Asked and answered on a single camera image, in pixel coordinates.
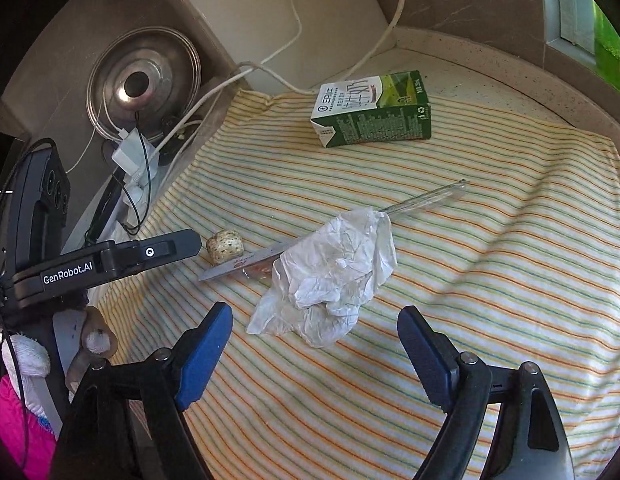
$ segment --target blue gripper pad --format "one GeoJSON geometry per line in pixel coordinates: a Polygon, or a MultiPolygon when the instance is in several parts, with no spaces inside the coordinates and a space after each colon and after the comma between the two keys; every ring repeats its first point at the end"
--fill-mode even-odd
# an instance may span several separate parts
{"type": "Polygon", "coordinates": [[[174,396],[178,410],[201,398],[231,333],[232,309],[217,302],[201,324],[186,330],[174,345],[172,376],[179,385],[174,396]]]}
{"type": "Polygon", "coordinates": [[[459,381],[458,351],[445,335],[434,332],[415,306],[405,306],[396,331],[431,403],[449,413],[459,381]]]}

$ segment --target metal screw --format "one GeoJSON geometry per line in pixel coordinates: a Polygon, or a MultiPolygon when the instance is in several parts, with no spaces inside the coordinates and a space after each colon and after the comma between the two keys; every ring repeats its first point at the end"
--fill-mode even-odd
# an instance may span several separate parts
{"type": "Polygon", "coordinates": [[[93,370],[103,370],[106,367],[106,359],[97,359],[90,365],[93,370]]]}
{"type": "Polygon", "coordinates": [[[475,365],[479,362],[479,358],[472,352],[461,352],[461,361],[467,365],[475,365]]]}
{"type": "Polygon", "coordinates": [[[169,348],[159,348],[154,351],[152,354],[155,361],[165,361],[170,357],[170,349],[169,348]]]}
{"type": "Polygon", "coordinates": [[[539,367],[535,365],[532,361],[526,361],[525,363],[523,363],[523,369],[532,375],[538,374],[540,372],[539,367]]]}

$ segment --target white panel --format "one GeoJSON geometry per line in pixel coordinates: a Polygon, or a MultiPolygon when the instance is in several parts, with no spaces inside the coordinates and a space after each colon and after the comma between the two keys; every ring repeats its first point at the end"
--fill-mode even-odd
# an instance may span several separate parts
{"type": "MultiPolygon", "coordinates": [[[[260,61],[296,34],[288,0],[189,0],[235,62],[260,61]]],[[[300,88],[311,88],[355,64],[378,40],[388,22],[376,0],[295,0],[304,31],[297,43],[269,66],[300,88]]],[[[389,38],[380,50],[394,44],[389,38]]],[[[269,75],[248,77],[270,94],[284,87],[269,75]]]]}

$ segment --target green package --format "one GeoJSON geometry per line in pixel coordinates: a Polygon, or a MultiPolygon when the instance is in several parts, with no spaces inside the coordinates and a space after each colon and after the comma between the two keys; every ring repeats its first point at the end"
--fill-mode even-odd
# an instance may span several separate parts
{"type": "Polygon", "coordinates": [[[310,121],[326,148],[432,134],[430,103],[416,70],[321,85],[310,121]]]}

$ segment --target white glove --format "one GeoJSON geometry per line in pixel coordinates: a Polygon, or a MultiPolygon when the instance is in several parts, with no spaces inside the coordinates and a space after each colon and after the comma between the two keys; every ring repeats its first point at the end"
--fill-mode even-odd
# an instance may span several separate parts
{"type": "MultiPolygon", "coordinates": [[[[34,390],[31,377],[46,377],[50,373],[50,357],[48,352],[42,345],[27,338],[24,335],[15,334],[10,336],[14,353],[19,363],[21,371],[21,381],[23,383],[23,394],[25,396],[26,407],[36,416],[46,416],[43,407],[39,401],[39,397],[34,390]]],[[[19,393],[19,382],[17,373],[14,370],[14,363],[10,355],[8,343],[3,341],[1,346],[1,355],[4,359],[5,368],[8,371],[12,387],[21,399],[19,393]]]]}

